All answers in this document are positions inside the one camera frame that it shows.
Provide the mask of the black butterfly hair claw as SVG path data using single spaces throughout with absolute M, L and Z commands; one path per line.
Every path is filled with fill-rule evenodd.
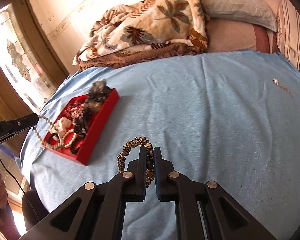
M 76 134 L 86 135 L 89 131 L 89 122 L 93 117 L 90 109 L 84 109 L 78 117 L 75 118 L 74 132 Z

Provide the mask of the red jewelry tray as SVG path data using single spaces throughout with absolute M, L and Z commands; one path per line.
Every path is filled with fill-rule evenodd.
M 64 135 L 63 147 L 56 149 L 55 146 L 58 145 L 58 142 L 54 141 L 53 139 L 48 142 L 50 132 L 47 132 L 46 136 L 44 137 L 42 146 L 62 157 L 83 165 L 87 165 L 95 144 L 97 143 L 103 128 L 106 125 L 106 122 L 119 98 L 120 97 L 116 89 L 112 88 L 112 92 L 102 105 L 100 111 L 93 114 L 93 117 L 89 122 L 89 131 L 83 138 L 80 139 L 79 135 L 75 135 L 73 126 L 71 126 Z

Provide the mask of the thin black hair band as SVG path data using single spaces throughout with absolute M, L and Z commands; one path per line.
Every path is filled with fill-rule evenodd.
M 59 141 L 59 136 L 57 133 L 52 133 L 50 134 L 50 136 L 48 137 L 48 142 L 50 142 L 51 140 L 54 140 L 54 141 Z

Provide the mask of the person's dark trouser knee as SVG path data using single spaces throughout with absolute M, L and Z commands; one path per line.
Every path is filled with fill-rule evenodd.
M 49 214 L 45 206 L 42 204 L 36 190 L 29 190 L 25 192 L 22 198 L 22 211 L 27 231 L 33 228 Z

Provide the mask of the white printed scrunchie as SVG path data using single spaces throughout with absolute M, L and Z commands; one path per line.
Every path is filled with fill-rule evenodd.
M 49 132 L 50 134 L 52 133 L 57 133 L 58 136 L 60 135 L 61 138 L 64 137 L 68 129 L 71 127 L 72 121 L 66 117 L 62 117 L 59 120 L 56 121 L 53 126 L 50 127 Z

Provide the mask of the red white patterned scrunchie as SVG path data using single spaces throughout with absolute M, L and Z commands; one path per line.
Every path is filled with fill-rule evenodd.
M 81 118 L 87 112 L 84 99 L 76 99 L 66 105 L 63 110 L 63 116 L 67 119 L 74 121 L 75 119 Z

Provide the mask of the stained glass window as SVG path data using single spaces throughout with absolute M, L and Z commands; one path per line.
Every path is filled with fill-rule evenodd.
M 0 68 L 35 113 L 56 91 L 26 42 L 11 4 L 0 9 Z

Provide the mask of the light blue bed cloth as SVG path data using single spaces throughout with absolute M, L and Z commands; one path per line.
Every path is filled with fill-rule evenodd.
M 97 80 L 120 98 L 81 165 L 43 148 L 38 122 L 17 164 L 53 211 L 88 181 L 117 174 L 117 155 L 146 137 L 191 180 L 214 180 L 277 239 L 300 225 L 300 73 L 280 54 L 236 51 L 181 56 L 68 77 L 43 108 L 56 120 Z

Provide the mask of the grey fluffy scrunchie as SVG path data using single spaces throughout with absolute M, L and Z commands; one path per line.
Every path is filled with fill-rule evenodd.
M 111 92 L 112 89 L 107 86 L 106 79 L 95 81 L 84 102 L 85 108 L 93 113 L 99 112 Z

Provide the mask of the pink bed sheet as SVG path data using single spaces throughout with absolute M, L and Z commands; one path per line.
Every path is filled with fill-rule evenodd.
M 276 16 L 281 0 L 264 0 Z M 276 33 L 245 22 L 211 18 L 207 25 L 210 35 L 208 52 L 251 49 L 263 53 L 278 52 Z

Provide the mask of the floral leaf quilt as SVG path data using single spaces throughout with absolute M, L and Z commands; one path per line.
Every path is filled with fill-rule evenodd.
M 143 0 L 107 10 L 74 56 L 80 70 L 121 68 L 207 50 L 209 17 L 201 0 Z

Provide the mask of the striped beige pillow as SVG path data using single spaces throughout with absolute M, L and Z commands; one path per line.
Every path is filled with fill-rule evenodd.
M 290 0 L 281 0 L 276 20 L 279 51 L 300 72 L 300 14 Z

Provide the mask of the grey blue pillow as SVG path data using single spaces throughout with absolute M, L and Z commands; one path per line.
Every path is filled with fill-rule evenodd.
M 202 0 L 202 4 L 211 18 L 241 21 L 277 31 L 274 13 L 263 0 Z

